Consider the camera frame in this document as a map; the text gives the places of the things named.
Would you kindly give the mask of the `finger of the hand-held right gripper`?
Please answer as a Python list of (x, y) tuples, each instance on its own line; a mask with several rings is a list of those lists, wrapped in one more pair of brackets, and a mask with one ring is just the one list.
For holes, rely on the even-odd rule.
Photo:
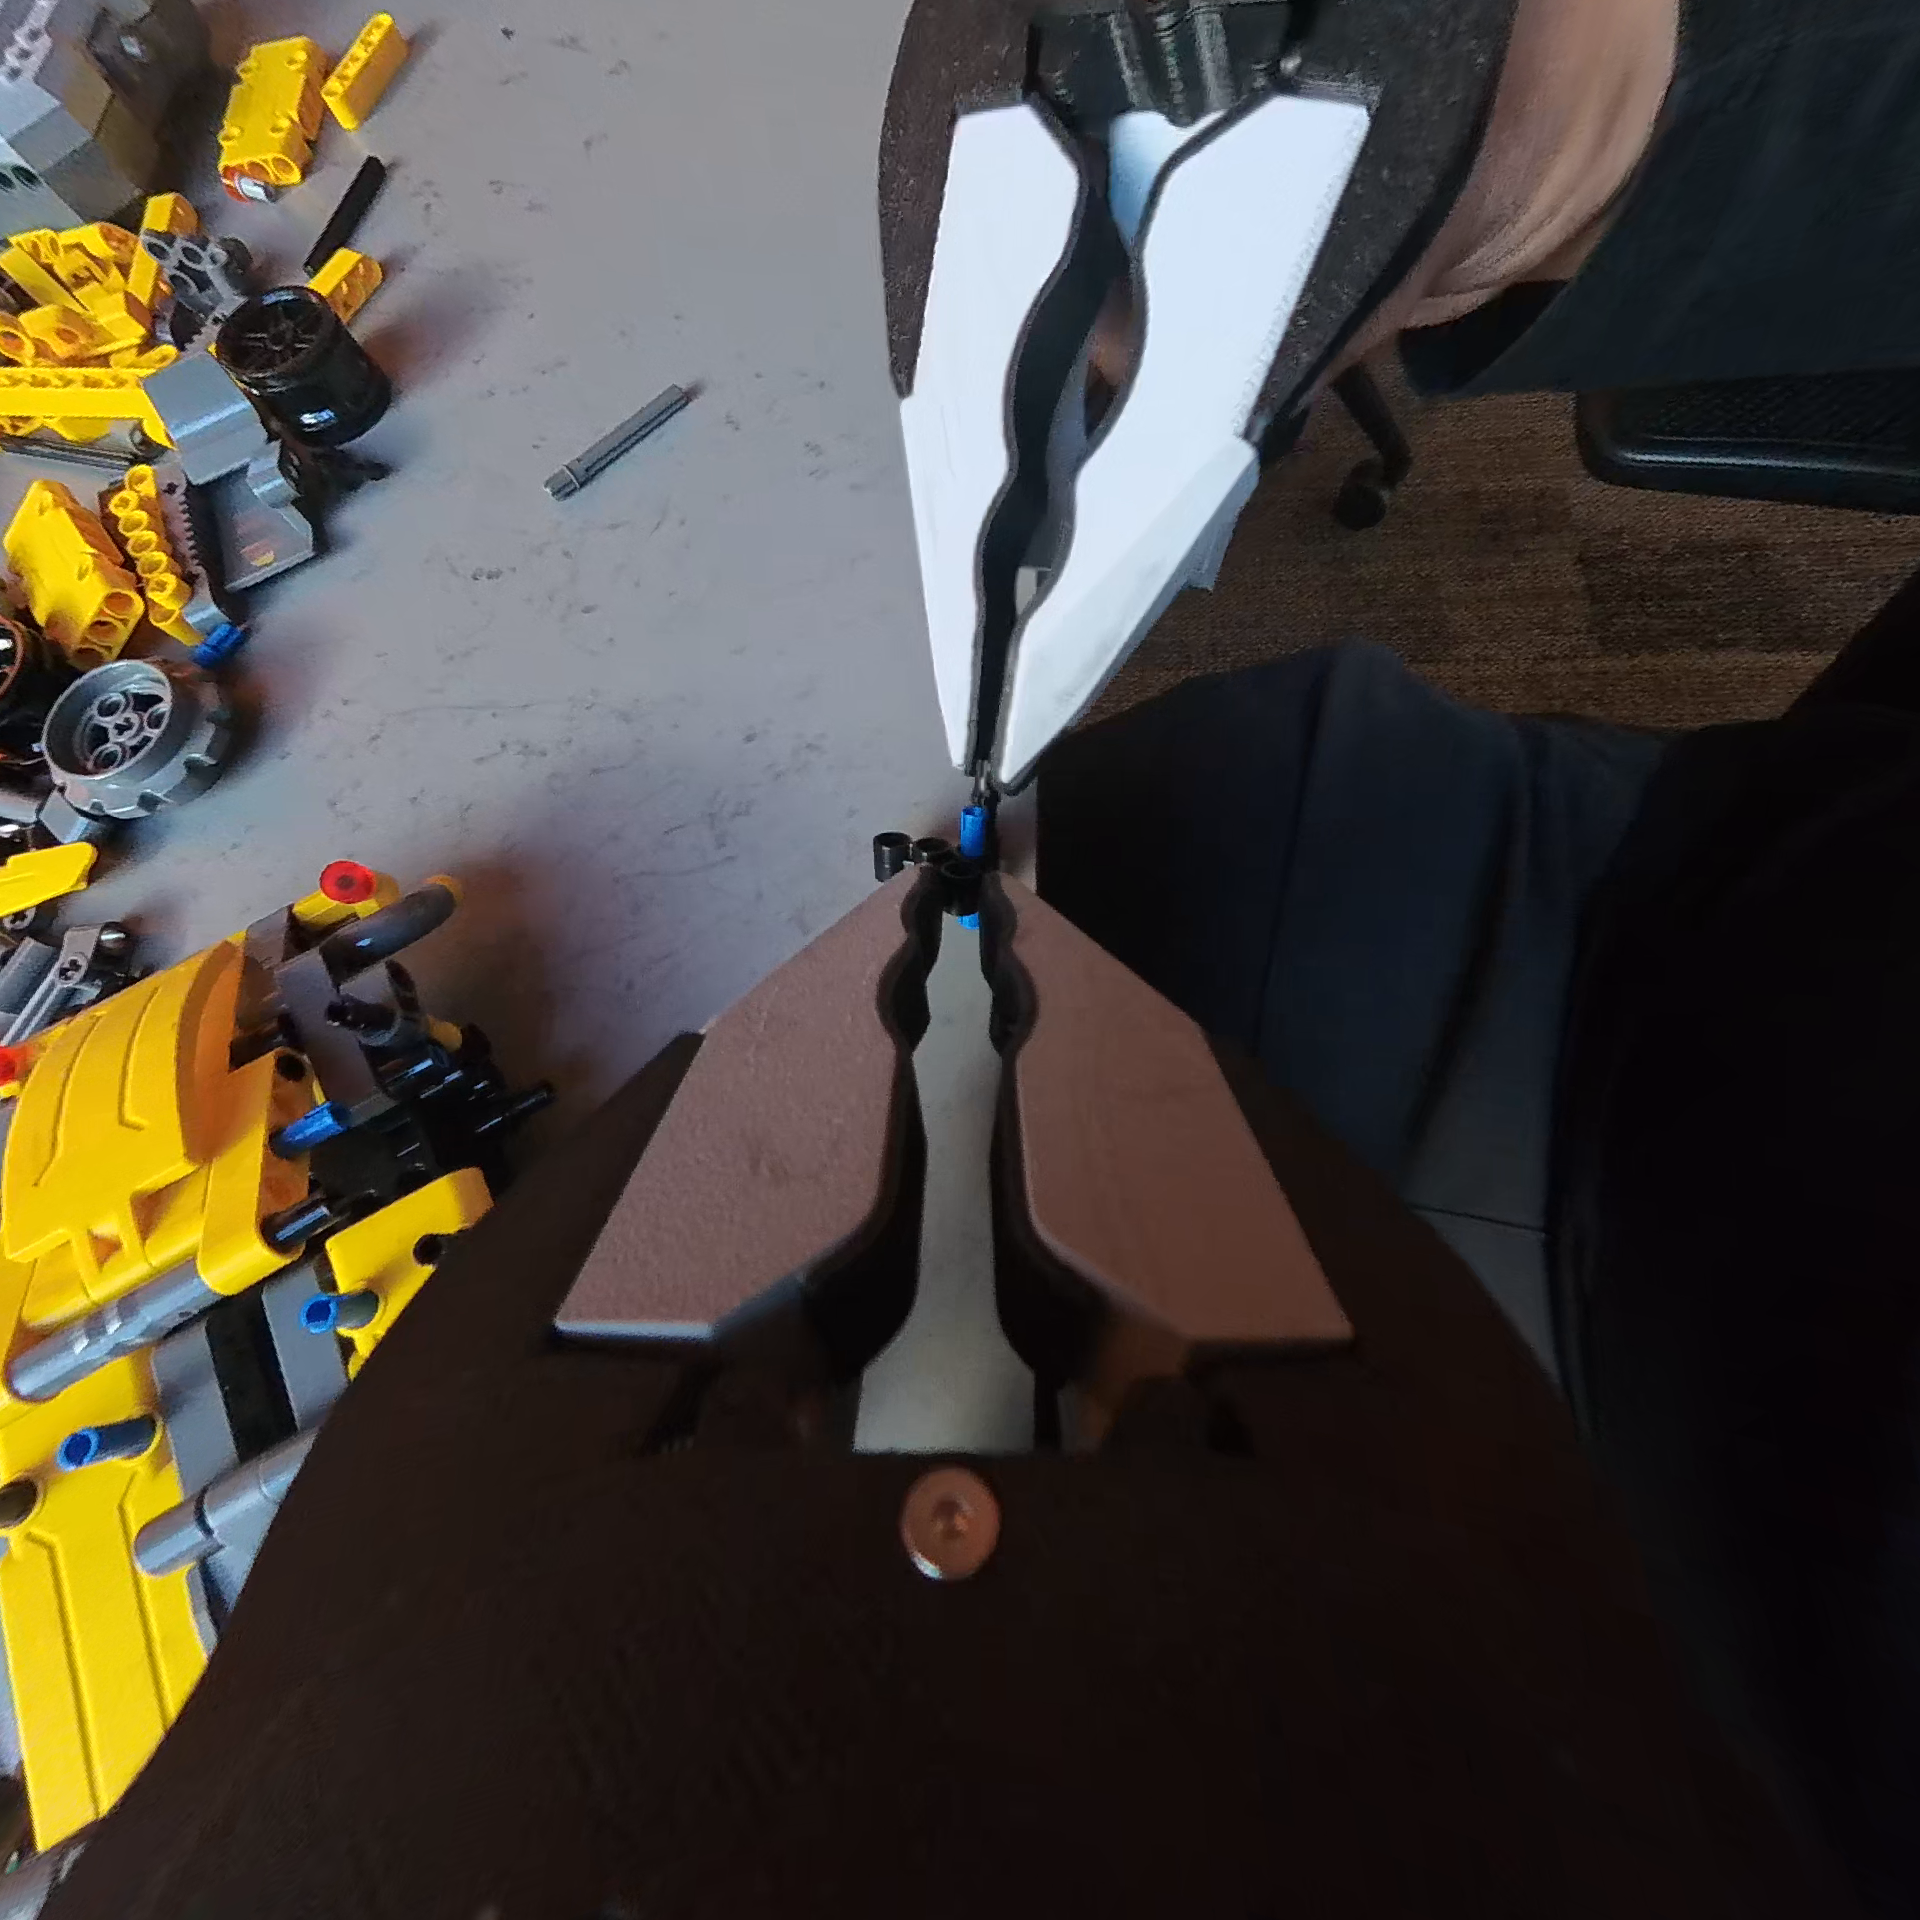
[(1017, 575), (1050, 515), (1050, 437), (1098, 303), (1087, 155), (1041, 103), (961, 114), (900, 429), (947, 751), (994, 787), (1026, 779), (1007, 743)]
[(1069, 537), (1019, 616), (992, 779), (1017, 791), (1232, 533), (1263, 386), (1371, 128), (1367, 103), (1251, 103), (1144, 194), (1131, 373), (1072, 477)]

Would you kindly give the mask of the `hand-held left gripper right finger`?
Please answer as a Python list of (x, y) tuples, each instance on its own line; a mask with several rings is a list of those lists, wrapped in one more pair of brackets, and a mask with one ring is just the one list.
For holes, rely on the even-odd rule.
[(1025, 886), (989, 888), (989, 985), (996, 1310), (1048, 1391), (1353, 1344), (1189, 1015)]

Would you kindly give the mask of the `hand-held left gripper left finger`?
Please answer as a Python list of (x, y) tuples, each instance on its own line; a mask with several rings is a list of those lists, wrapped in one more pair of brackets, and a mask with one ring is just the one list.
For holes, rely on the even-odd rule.
[(700, 1037), (557, 1312), (579, 1343), (721, 1353), (802, 1323), (887, 1224), (919, 1119), (916, 878), (891, 878)]

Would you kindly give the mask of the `black brick connector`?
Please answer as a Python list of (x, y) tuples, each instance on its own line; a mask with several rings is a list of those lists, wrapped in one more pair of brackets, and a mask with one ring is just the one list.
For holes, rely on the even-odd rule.
[(877, 886), (900, 875), (924, 881), (956, 923), (978, 923), (983, 864), (971, 845), (954, 845), (937, 834), (877, 833), (872, 842), (872, 869)]

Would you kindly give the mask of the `grey brick axle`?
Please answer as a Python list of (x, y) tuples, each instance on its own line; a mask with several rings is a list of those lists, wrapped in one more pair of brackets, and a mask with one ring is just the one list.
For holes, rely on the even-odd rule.
[(544, 480), (544, 491), (554, 501), (567, 501), (585, 491), (601, 473), (623, 463), (637, 445), (652, 439), (663, 425), (683, 414), (703, 393), (705, 384), (689, 386), (673, 384), (650, 399), (637, 413), (613, 423), (588, 448), (579, 450), (561, 469)]

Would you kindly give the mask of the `yellow toy brick vehicle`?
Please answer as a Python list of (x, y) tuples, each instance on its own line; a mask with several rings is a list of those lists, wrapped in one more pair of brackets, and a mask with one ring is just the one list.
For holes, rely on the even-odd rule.
[(127, 1794), (329, 1411), (548, 1103), (405, 958), (461, 901), (331, 863), (161, 971), (5, 867), (5, 1883)]

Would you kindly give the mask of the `person's right hand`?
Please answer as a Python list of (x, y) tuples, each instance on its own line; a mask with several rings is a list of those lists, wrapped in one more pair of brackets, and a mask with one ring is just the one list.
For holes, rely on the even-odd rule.
[(1569, 281), (1637, 171), (1679, 49), (1675, 2), (1519, 2), (1471, 182), (1405, 288), (1405, 330)]

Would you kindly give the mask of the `person's legs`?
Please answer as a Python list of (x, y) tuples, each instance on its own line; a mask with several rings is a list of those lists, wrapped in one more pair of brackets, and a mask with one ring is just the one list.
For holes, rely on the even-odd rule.
[(1339, 645), (1041, 773), (1041, 896), (1506, 1310), (1871, 1915), (1917, 1886), (1915, 861), (1915, 579), (1751, 725), (1509, 715)]

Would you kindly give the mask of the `black office chair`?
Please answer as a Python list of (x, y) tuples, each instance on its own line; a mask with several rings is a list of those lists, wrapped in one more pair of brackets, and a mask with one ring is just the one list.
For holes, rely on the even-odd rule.
[(1917, 373), (1741, 377), (1541, 391), (1612, 490), (1917, 515)]

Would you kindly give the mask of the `pile of loose toy bricks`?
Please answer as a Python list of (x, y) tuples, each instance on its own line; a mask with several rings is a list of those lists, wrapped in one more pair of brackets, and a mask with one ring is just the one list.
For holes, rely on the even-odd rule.
[(114, 223), (5, 232), (5, 1040), (128, 985), (136, 937), (63, 928), (106, 847), (205, 793), (236, 738), (248, 601), (381, 477), (351, 446), (393, 402), (352, 326), (384, 279), (354, 246), (364, 155), (291, 279), (163, 176)]

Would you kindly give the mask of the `grey battery box brick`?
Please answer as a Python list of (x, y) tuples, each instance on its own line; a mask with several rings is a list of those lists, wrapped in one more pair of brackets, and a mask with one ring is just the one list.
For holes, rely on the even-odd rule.
[(114, 223), (154, 193), (165, 130), (205, 74), (192, 2), (5, 2), (5, 232)]

